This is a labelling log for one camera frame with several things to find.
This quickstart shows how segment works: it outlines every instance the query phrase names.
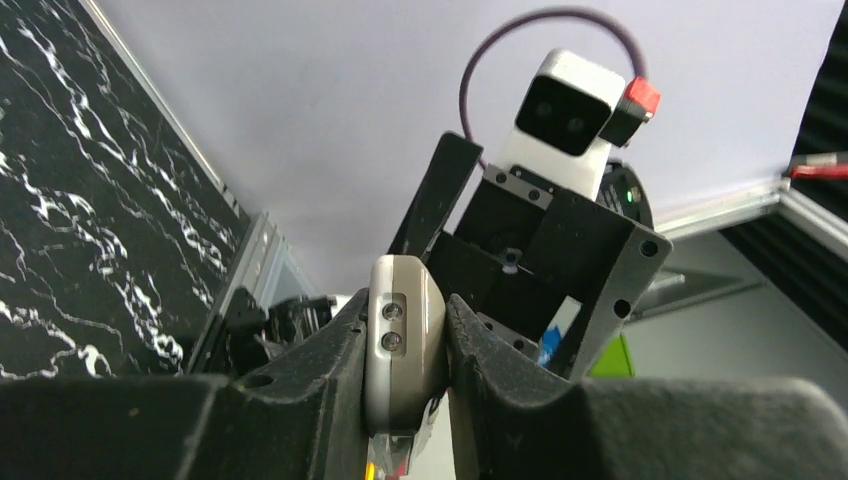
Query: black marble surface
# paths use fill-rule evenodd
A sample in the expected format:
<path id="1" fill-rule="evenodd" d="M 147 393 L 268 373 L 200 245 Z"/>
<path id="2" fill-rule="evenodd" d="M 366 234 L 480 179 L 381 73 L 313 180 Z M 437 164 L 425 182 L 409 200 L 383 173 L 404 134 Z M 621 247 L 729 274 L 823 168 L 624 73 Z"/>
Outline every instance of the black marble surface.
<path id="1" fill-rule="evenodd" d="M 177 372 L 247 231 L 82 6 L 0 0 L 0 375 Z"/>

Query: camera lens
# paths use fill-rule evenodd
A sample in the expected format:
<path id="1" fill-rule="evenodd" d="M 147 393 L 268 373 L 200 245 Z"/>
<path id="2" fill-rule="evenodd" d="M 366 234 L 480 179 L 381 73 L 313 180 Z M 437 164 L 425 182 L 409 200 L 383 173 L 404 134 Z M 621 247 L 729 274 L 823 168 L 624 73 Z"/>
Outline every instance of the camera lens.
<path id="1" fill-rule="evenodd" d="M 536 106 L 536 115 L 539 117 L 549 117 L 553 111 L 553 105 L 548 102 L 542 102 Z"/>
<path id="2" fill-rule="evenodd" d="M 568 130 L 568 133 L 580 133 L 585 126 L 582 118 L 572 118 L 565 124 L 565 129 Z"/>

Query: red connector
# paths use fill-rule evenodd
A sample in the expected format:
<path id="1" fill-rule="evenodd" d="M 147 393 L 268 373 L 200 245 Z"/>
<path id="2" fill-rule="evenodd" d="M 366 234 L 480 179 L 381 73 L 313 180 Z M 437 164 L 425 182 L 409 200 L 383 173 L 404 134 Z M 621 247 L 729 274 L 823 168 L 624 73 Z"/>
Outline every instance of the red connector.
<path id="1" fill-rule="evenodd" d="M 644 108 L 648 118 L 651 118 L 657 113 L 662 95 L 647 80 L 636 77 L 624 91 L 624 98 Z"/>
<path id="2" fill-rule="evenodd" d="M 798 165 L 789 178 L 820 178 L 825 180 L 848 180 L 848 164 L 842 165 Z"/>

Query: silver device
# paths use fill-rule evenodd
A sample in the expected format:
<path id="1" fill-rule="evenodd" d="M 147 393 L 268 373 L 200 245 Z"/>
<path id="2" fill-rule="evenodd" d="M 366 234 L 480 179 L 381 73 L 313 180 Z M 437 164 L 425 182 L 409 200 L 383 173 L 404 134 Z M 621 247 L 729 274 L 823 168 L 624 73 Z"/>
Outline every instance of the silver device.
<path id="1" fill-rule="evenodd" d="M 429 439 L 448 385 L 445 300 L 418 257 L 384 255 L 371 270 L 365 421 L 377 465 L 403 474 Z"/>

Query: blue and white object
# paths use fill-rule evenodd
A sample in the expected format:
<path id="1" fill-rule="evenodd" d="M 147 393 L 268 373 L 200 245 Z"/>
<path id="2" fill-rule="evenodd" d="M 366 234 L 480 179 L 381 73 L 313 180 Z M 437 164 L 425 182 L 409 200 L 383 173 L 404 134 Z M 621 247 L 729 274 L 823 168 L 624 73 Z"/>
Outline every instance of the blue and white object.
<path id="1" fill-rule="evenodd" d="M 548 367 L 554 353 L 556 353 L 559 348 L 559 344 L 562 343 L 562 338 L 565 336 L 565 332 L 567 332 L 568 328 L 571 327 L 571 324 L 574 322 L 574 319 L 577 318 L 577 314 L 580 313 L 580 309 L 582 307 L 583 304 L 577 300 L 571 297 L 565 297 L 565 300 L 562 302 L 562 305 L 559 306 L 554 318 L 551 319 L 551 323 L 548 324 L 547 330 L 545 330 L 545 333 L 539 340 L 539 357 L 536 359 L 537 364 L 545 368 Z"/>

